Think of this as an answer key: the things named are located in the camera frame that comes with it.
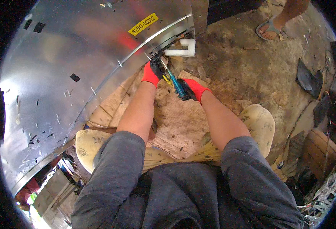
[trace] text 81303-03302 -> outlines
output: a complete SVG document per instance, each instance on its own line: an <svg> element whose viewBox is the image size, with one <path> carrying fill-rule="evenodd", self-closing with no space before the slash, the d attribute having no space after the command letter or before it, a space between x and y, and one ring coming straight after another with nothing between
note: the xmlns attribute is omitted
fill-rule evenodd
<svg viewBox="0 0 336 229"><path fill-rule="evenodd" d="M132 34L132 35L134 35L134 36L136 36L141 31L143 31L144 29L146 29L149 25L151 25L154 22L156 22L157 20L159 20L159 18L156 16L155 13L152 13L151 15L147 16L142 21L140 21L139 23L137 23L134 27L132 27L129 30L129 33Z"/></svg>

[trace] curved metal panel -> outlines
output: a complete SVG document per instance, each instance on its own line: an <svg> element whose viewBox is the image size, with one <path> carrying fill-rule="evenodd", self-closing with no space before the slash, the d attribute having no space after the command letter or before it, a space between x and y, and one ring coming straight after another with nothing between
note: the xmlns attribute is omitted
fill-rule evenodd
<svg viewBox="0 0 336 229"><path fill-rule="evenodd" d="M6 104L0 153L13 195L148 61L144 53L151 56L175 35L193 31L189 0L111 4L41 0L12 40L0 71ZM152 13L159 21L137 36L128 33Z"/></svg>

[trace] gray sandal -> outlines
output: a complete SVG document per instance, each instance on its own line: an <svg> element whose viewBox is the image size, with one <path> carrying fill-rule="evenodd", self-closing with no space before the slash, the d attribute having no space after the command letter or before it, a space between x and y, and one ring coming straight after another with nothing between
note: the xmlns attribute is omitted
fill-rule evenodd
<svg viewBox="0 0 336 229"><path fill-rule="evenodd" d="M274 19L274 18L275 18L275 16L273 16L270 20L265 21L264 23L260 24L260 25L257 26L257 28L256 28L256 34L257 34L260 38L264 39L265 41L271 41L271 40L270 40L270 39L267 39L267 38L264 38L264 37L262 36L262 34L260 34L260 33L258 32L258 30L259 30L259 28L261 28L262 26L266 25L266 23L268 23L268 28L267 28L267 30L264 31L264 32L271 32L271 31L272 31L272 32L275 32L275 33L277 33L277 34L280 34L280 30L276 29L275 26L273 25L273 19Z"/></svg>

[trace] red glove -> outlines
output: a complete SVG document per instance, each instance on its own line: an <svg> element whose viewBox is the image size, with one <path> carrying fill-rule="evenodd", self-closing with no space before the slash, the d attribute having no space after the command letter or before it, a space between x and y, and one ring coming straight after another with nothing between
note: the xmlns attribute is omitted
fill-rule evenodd
<svg viewBox="0 0 336 229"><path fill-rule="evenodd" d="M161 60L158 57L153 57L144 67L144 76L141 81L151 82L158 88L159 80L163 79L163 72L160 70Z"/></svg>
<svg viewBox="0 0 336 229"><path fill-rule="evenodd" d="M193 99L201 103L202 93L206 90L212 93L212 91L208 88L201 86L195 80L190 79L178 79L178 83L182 86L188 97L184 100Z"/></svg>

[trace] rectangular hole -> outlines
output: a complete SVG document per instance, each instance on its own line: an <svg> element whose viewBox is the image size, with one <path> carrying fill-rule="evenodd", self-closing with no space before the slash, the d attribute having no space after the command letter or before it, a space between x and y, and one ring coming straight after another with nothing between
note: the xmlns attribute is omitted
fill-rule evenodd
<svg viewBox="0 0 336 229"><path fill-rule="evenodd" d="M33 32L40 33L42 29L45 27L46 24L38 22L36 27L34 28Z"/></svg>
<svg viewBox="0 0 336 229"><path fill-rule="evenodd" d="M26 23L24 24L23 29L28 29L28 27L31 25L32 19L29 19L26 21Z"/></svg>
<svg viewBox="0 0 336 229"><path fill-rule="evenodd" d="M75 82L78 82L80 80L79 76L75 75L75 73L71 74L70 78Z"/></svg>

